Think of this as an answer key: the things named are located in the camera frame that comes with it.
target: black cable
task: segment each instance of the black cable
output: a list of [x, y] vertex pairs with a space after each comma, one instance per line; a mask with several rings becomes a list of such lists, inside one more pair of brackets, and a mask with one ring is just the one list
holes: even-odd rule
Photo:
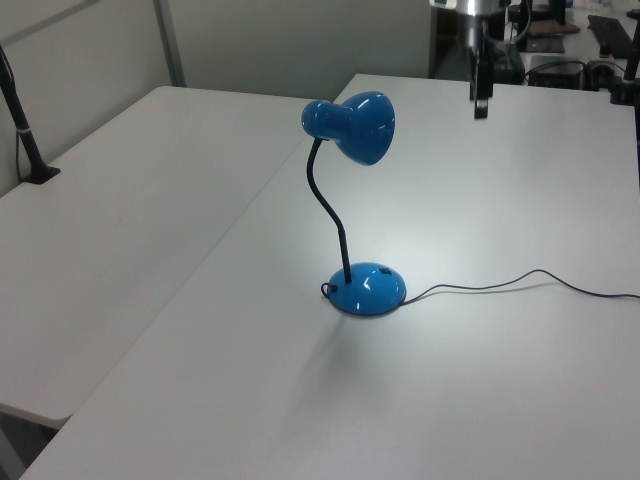
[[16, 132], [16, 173], [18, 181], [22, 183], [22, 175], [20, 175], [20, 134]]
[[585, 68], [587, 68], [587, 64], [584, 62], [581, 62], [580, 60], [558, 60], [555, 62], [548, 62], [548, 63], [543, 63], [542, 65], [538, 65], [537, 67], [532, 68], [531, 70], [529, 70], [528, 72], [526, 72], [524, 74], [525, 78], [527, 78], [530, 74], [532, 73], [537, 73], [541, 70], [546, 70], [548, 68], [551, 67], [557, 67], [559, 65], [571, 65], [571, 64], [578, 64], [582, 66], [582, 70], [584, 71]]
[[587, 63], [588, 68], [597, 67], [598, 65], [613, 65], [614, 67], [618, 67], [624, 73], [624, 68], [622, 68], [620, 65], [618, 65], [615, 62], [610, 62], [607, 60], [592, 60]]
[[585, 295], [591, 295], [594, 297], [600, 297], [600, 298], [637, 298], [640, 299], [640, 295], [633, 295], [630, 293], [618, 293], [618, 294], [604, 294], [604, 293], [597, 293], [597, 292], [590, 292], [589, 290], [584, 290], [582, 288], [578, 288], [578, 287], [574, 287], [573, 285], [571, 285], [570, 283], [565, 282], [564, 280], [562, 280], [561, 278], [555, 276], [552, 273], [547, 272], [546, 270], [543, 270], [541, 268], [537, 268], [535, 270], [531, 270], [528, 273], [525, 273], [524, 275], [522, 275], [521, 277], [516, 278], [515, 280], [511, 280], [509, 282], [504, 282], [504, 283], [499, 283], [496, 285], [489, 285], [486, 287], [465, 287], [465, 286], [461, 286], [461, 285], [449, 285], [446, 283], [441, 283], [438, 285], [434, 285], [433, 287], [425, 290], [424, 292], [422, 292], [420, 295], [413, 297], [410, 300], [405, 300], [404, 302], [402, 302], [400, 304], [400, 306], [405, 306], [405, 305], [411, 305], [412, 303], [418, 302], [420, 300], [423, 300], [426, 298], [426, 296], [432, 292], [433, 290], [437, 289], [437, 288], [454, 288], [457, 290], [471, 290], [471, 291], [483, 291], [483, 290], [492, 290], [494, 288], [500, 288], [500, 287], [506, 287], [507, 285], [512, 285], [514, 283], [519, 282], [520, 280], [528, 277], [529, 275], [532, 275], [534, 273], [544, 273], [545, 275], [549, 275], [551, 278], [555, 279], [556, 281], [560, 282], [561, 284], [563, 284], [564, 286], [575, 290], [576, 292], [580, 292], [580, 293], [584, 293]]
[[7, 70], [9, 71], [9, 76], [11, 76], [11, 83], [13, 83], [13, 86], [16, 86], [16, 77], [14, 77], [13, 75], [13, 70], [11, 69], [11, 64], [9, 63], [9, 59], [7, 58], [7, 56], [4, 53], [4, 50], [2, 49], [2, 45], [0, 45], [0, 57], [2, 58], [3, 63], [6, 65]]

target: black flexible neck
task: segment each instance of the black flexible neck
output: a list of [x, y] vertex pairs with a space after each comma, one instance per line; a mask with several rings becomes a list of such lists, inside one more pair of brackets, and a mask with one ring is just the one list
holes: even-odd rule
[[42, 161], [40, 151], [36, 145], [36, 140], [33, 137], [33, 133], [31, 133], [31, 127], [29, 127], [29, 122], [27, 122], [27, 117], [25, 116], [22, 105], [20, 104], [13, 75], [11, 74], [8, 61], [6, 60], [6, 56], [1, 46], [0, 88], [2, 89], [2, 94], [4, 95], [4, 99], [7, 102], [7, 106], [9, 107], [9, 111], [13, 117], [13, 122], [16, 125], [16, 132], [22, 140], [24, 150], [27, 152], [29, 162], [31, 163], [31, 175], [26, 177], [24, 181], [38, 185], [43, 184], [51, 177], [58, 174], [60, 170], [49, 167], [44, 163], [44, 161]]
[[316, 181], [313, 178], [313, 164], [315, 163], [316, 155], [321, 143], [322, 140], [319, 138], [316, 138], [313, 141], [313, 146], [311, 147], [311, 152], [309, 153], [309, 160], [307, 161], [307, 180], [309, 181], [309, 187], [311, 187], [311, 191], [320, 202], [320, 205], [324, 207], [329, 216], [335, 222], [336, 227], [338, 227], [338, 239], [340, 240], [340, 253], [342, 254], [342, 269], [344, 271], [344, 281], [345, 283], [351, 283], [351, 266], [349, 264], [347, 235], [344, 232], [344, 226], [342, 225], [342, 221], [340, 221], [340, 217], [338, 217], [333, 208], [331, 208], [331, 205], [329, 205], [329, 202], [325, 200], [325, 198], [320, 193], [320, 190], [318, 190]]

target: table surface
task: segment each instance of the table surface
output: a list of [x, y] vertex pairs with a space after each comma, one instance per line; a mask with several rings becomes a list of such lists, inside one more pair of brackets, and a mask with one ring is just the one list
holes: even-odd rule
[[[496, 85], [489, 119], [474, 121], [466, 83], [360, 75], [340, 98], [366, 90], [396, 108], [386, 157], [363, 168], [325, 144], [316, 162], [352, 261], [395, 268], [409, 296], [536, 267], [638, 292], [630, 107], [605, 93]], [[340, 257], [306, 184], [310, 146], [24, 480], [635, 480], [640, 303], [536, 277], [376, 319], [342, 315], [320, 294]]]
[[0, 411], [75, 413], [303, 139], [306, 103], [159, 88], [0, 200]]

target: floor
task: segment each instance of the floor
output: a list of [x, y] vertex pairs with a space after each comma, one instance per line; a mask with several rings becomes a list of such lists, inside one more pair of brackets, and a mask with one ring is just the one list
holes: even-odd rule
[[18, 480], [56, 433], [0, 413], [0, 480]]

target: gooseneck arm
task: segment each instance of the gooseneck arm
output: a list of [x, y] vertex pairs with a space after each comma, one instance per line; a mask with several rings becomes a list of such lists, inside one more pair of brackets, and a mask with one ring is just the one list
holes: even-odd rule
[[344, 281], [345, 283], [351, 283], [351, 266], [349, 264], [349, 251], [347, 249], [347, 234], [344, 231], [344, 226], [342, 225], [340, 217], [338, 217], [333, 208], [331, 208], [331, 205], [329, 205], [329, 202], [327, 202], [322, 196], [320, 190], [318, 190], [316, 181], [313, 178], [313, 165], [315, 163], [316, 155], [321, 143], [322, 140], [320, 138], [316, 138], [313, 141], [313, 146], [311, 147], [311, 152], [309, 153], [309, 160], [307, 161], [307, 180], [309, 181], [309, 187], [311, 188], [311, 191], [320, 202], [320, 205], [324, 207], [331, 219], [335, 222], [336, 227], [338, 227], [338, 239], [340, 240], [340, 253], [342, 255]]

